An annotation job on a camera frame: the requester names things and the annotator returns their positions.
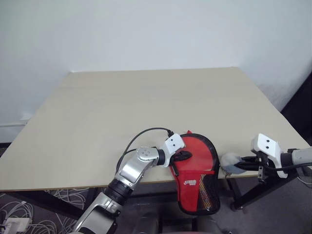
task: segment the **power strip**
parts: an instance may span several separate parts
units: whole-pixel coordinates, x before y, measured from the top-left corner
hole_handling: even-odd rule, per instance
[[[4,224],[4,234],[15,234],[27,230],[30,218],[8,218]]]

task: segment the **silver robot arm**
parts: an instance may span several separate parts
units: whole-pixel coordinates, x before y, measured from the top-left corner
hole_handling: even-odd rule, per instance
[[[173,134],[157,148],[136,150],[128,162],[119,169],[113,181],[100,193],[77,221],[73,232],[83,234],[112,234],[117,228],[115,218],[142,179],[145,171],[154,166],[169,166],[175,152],[185,147],[178,134]]]

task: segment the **white wall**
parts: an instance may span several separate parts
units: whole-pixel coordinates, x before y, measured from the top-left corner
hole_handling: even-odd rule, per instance
[[[311,71],[310,0],[2,0],[0,125],[71,71],[238,66],[278,110]],[[0,128],[0,142],[21,127]]]

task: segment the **floor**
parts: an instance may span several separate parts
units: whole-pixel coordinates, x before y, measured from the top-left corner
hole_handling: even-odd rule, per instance
[[[240,178],[237,183],[246,192],[257,184],[256,178]],[[139,193],[156,191],[172,191],[174,183],[143,184],[137,188]],[[312,233],[312,190],[305,187],[297,179],[249,205],[244,210],[233,212],[229,208],[231,198],[221,196],[221,208],[212,217],[222,230],[234,234],[311,234]],[[0,198],[0,207],[10,201],[15,201],[8,195]],[[58,233],[61,224],[55,213],[34,207],[34,222],[49,219],[55,222]],[[188,220],[193,218],[180,211],[176,202],[137,204],[130,202],[124,206],[123,212],[117,218],[116,234],[131,233],[139,217],[147,212],[157,211],[163,220],[185,219],[184,225],[171,225],[163,228],[164,233],[173,231],[190,231]]]

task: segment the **wooden table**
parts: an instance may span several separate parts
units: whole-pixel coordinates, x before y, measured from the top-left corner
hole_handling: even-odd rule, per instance
[[[238,68],[72,73],[0,158],[0,190],[105,186],[129,141],[150,127],[205,135],[219,156],[252,155],[258,133],[283,150],[308,147]],[[165,138],[147,132],[132,148]],[[142,182],[172,180],[168,168],[156,167]]]

